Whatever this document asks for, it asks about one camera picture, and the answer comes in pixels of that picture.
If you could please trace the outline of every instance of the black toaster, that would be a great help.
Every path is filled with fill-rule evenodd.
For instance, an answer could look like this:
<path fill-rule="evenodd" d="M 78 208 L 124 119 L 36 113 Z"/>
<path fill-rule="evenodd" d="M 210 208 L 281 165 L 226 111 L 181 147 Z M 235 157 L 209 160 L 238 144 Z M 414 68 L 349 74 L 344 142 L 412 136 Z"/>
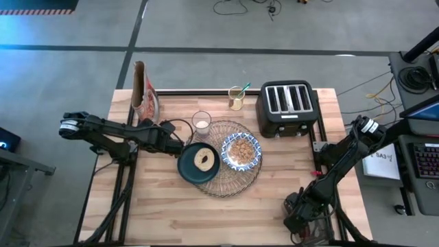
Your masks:
<path fill-rule="evenodd" d="M 256 101 L 263 137 L 306 135 L 318 118 L 316 95 L 304 80 L 266 82 Z"/>

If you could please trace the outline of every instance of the toaster slot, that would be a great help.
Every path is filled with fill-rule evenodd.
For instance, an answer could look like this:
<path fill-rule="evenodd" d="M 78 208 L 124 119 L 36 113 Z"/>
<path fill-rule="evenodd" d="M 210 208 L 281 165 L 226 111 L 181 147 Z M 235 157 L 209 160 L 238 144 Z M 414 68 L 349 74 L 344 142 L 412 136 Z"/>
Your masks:
<path fill-rule="evenodd" d="M 309 101 L 307 88 L 305 86 L 299 86 L 299 93 L 303 110 L 311 110 L 311 102 Z"/>
<path fill-rule="evenodd" d="M 281 107 L 281 111 L 288 111 L 287 98 L 285 96 L 285 91 L 283 87 L 276 87 L 277 95 L 279 96 L 279 105 Z"/>
<path fill-rule="evenodd" d="M 291 95 L 291 101 L 293 103 L 294 110 L 300 110 L 299 98 L 295 86 L 289 87 L 289 94 Z"/>
<path fill-rule="evenodd" d="M 274 88 L 272 88 L 272 87 L 267 88 L 267 93 L 268 93 L 268 100 L 270 103 L 270 111 L 272 113 L 274 113 L 274 112 L 278 111 L 276 93 L 274 92 Z"/>

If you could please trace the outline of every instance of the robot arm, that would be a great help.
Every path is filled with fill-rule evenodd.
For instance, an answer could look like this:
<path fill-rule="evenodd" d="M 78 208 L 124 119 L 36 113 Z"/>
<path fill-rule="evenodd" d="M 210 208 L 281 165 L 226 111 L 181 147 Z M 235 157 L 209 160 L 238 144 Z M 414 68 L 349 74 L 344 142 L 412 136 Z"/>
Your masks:
<path fill-rule="evenodd" d="M 292 193 L 285 199 L 287 217 L 283 223 L 293 234 L 299 233 L 309 222 L 322 219 L 320 215 L 329 204 L 333 205 L 334 211 L 344 214 L 341 209 L 337 209 L 337 184 L 357 162 L 381 147 L 386 128 L 372 119 L 361 116 L 352 124 L 351 132 L 345 139 L 335 145 L 326 144 L 319 153 L 319 162 L 332 165 L 328 172 L 316 178 L 306 189 L 301 187 L 299 193 Z M 348 221 L 346 227 L 355 240 L 367 241 L 355 231 L 356 228 L 347 216 L 344 221 Z"/>
<path fill-rule="evenodd" d="M 174 130 L 175 127 L 168 121 L 157 126 L 146 119 L 137 127 L 133 127 L 79 112 L 64 114 L 59 134 L 70 140 L 85 140 L 93 145 L 92 151 L 103 149 L 108 151 L 113 159 L 126 161 L 130 158 L 130 145 L 127 142 L 117 143 L 106 136 L 134 141 L 139 149 L 148 152 L 179 156 L 184 143 L 171 138 Z"/>

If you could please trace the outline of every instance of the blue and white bowl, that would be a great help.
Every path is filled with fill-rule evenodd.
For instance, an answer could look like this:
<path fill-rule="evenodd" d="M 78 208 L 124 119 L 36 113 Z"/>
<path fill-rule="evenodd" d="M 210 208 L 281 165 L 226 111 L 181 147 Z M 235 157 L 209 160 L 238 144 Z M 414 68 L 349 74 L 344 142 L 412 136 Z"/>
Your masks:
<path fill-rule="evenodd" d="M 230 147 L 232 144 L 239 139 L 247 139 L 251 144 L 253 144 L 253 150 L 254 150 L 254 159 L 249 164 L 238 164 L 237 161 L 234 161 L 228 154 L 228 151 L 230 150 Z M 244 172 L 249 169 L 252 169 L 254 166 L 258 165 L 259 161 L 262 157 L 262 151 L 261 146 L 259 145 L 259 142 L 256 140 L 254 136 L 247 133 L 235 133 L 231 134 L 226 138 L 226 140 L 223 142 L 222 148 L 221 148 L 221 158 L 227 164 L 230 168 L 239 171 Z"/>

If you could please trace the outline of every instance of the round wire trivet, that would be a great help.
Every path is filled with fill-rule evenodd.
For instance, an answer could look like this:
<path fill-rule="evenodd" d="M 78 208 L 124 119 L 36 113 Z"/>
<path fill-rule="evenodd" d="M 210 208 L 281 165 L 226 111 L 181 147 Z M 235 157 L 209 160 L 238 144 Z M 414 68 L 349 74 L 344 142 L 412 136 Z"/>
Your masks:
<path fill-rule="evenodd" d="M 218 174 L 213 180 L 206 183 L 195 185 L 200 191 L 216 197 L 229 197 L 243 192 L 256 180 L 262 167 L 262 158 L 258 165 L 245 172 L 237 172 L 225 164 L 221 159 L 221 147 L 229 135 L 233 133 L 244 132 L 251 134 L 245 126 L 234 121 L 214 121 L 211 123 L 209 135 L 200 137 L 197 133 L 193 136 L 193 142 L 204 142 L 212 145 L 219 154 L 221 164 L 219 165 Z"/>

